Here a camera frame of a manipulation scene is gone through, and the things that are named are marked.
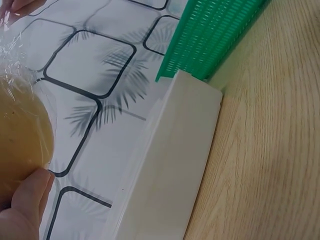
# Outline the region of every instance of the white container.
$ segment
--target white container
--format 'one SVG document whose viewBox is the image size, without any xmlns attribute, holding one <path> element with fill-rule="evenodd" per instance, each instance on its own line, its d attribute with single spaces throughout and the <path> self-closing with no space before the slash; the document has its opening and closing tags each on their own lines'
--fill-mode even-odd
<svg viewBox="0 0 320 240">
<path fill-rule="evenodd" d="M 175 75 L 137 140 L 101 240 L 183 239 L 222 97 L 186 72 Z"/>
</svg>

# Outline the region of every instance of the plastic wrap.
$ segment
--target plastic wrap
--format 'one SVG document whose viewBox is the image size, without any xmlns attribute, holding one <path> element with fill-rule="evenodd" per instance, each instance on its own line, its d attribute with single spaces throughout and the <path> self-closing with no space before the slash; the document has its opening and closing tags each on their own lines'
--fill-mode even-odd
<svg viewBox="0 0 320 240">
<path fill-rule="evenodd" d="M 26 67 L 23 34 L 13 35 L 1 17 L 0 28 L 0 205 L 35 169 L 48 167 L 54 152 L 56 101 Z"/>
</svg>

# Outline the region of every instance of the wood grain surface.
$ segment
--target wood grain surface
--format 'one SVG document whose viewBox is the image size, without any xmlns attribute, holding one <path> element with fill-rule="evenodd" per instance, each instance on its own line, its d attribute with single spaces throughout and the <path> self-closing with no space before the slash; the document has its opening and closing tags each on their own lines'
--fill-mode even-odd
<svg viewBox="0 0 320 240">
<path fill-rule="evenodd" d="M 185 240 L 320 240 L 320 0 L 273 0 L 226 87 Z"/>
</svg>

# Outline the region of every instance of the tablecloth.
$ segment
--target tablecloth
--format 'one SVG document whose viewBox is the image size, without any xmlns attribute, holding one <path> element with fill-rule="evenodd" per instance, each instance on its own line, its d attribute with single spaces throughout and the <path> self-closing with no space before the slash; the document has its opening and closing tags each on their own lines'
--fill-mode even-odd
<svg viewBox="0 0 320 240">
<path fill-rule="evenodd" d="M 54 95 L 56 179 L 40 239 L 96 240 L 149 110 L 187 0 L 48 0 L 12 27 Z"/>
</svg>

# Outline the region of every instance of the green plastic basket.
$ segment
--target green plastic basket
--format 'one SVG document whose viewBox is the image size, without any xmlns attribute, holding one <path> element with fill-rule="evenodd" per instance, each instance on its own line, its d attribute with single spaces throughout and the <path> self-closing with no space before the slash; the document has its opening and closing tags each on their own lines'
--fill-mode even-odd
<svg viewBox="0 0 320 240">
<path fill-rule="evenodd" d="M 178 70 L 206 81 L 228 56 L 267 0 L 189 0 L 162 61 L 160 77 Z"/>
</svg>

